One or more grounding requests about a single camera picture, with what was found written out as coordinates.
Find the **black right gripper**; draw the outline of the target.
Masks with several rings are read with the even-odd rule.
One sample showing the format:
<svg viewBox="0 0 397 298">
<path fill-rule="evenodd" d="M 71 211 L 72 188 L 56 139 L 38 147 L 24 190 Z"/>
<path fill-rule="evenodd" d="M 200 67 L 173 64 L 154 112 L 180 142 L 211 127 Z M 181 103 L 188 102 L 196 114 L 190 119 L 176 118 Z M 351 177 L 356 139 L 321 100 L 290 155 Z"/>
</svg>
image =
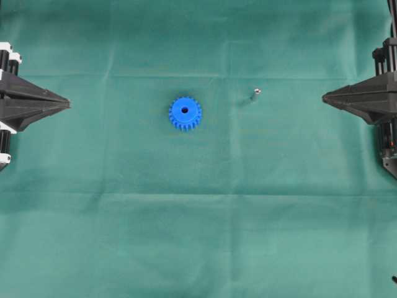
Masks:
<svg viewBox="0 0 397 298">
<path fill-rule="evenodd" d="M 396 37 L 387 38 L 383 42 L 383 47 L 375 49 L 372 56 L 376 76 L 328 92 L 322 96 L 322 100 L 336 109 L 360 117 L 369 125 L 378 124 L 378 145 L 382 166 L 396 178 L 396 113 L 333 100 L 334 97 L 396 92 Z"/>
</svg>

